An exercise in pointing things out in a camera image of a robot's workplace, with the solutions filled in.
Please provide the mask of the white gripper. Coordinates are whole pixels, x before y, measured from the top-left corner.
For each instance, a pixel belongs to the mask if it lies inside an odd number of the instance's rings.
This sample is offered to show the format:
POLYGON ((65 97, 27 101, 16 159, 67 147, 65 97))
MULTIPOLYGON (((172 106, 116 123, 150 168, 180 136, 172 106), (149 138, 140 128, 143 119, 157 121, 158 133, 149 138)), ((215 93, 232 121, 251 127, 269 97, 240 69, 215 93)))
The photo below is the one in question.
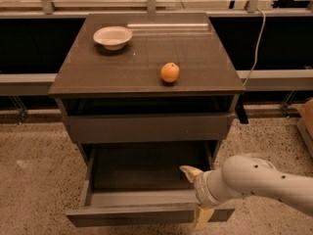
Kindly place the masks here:
POLYGON ((214 214, 214 209, 220 205, 209 190, 208 179, 212 171, 205 171, 190 166, 180 165, 180 170, 185 174, 190 183, 194 183, 195 194, 201 206, 196 206, 194 211, 194 229, 203 229, 214 214))

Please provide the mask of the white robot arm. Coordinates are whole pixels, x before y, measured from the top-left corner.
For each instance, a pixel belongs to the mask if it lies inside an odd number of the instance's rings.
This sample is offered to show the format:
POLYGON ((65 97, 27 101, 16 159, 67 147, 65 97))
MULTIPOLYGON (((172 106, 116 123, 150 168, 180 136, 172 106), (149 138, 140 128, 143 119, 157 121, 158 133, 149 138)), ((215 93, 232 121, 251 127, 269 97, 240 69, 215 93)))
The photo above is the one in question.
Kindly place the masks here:
POLYGON ((218 169, 202 171, 181 165, 194 185, 199 203, 194 211, 194 228, 201 230, 215 208, 227 201, 251 196, 279 201, 307 215, 313 215, 313 178, 276 170, 268 161, 232 156, 218 169))

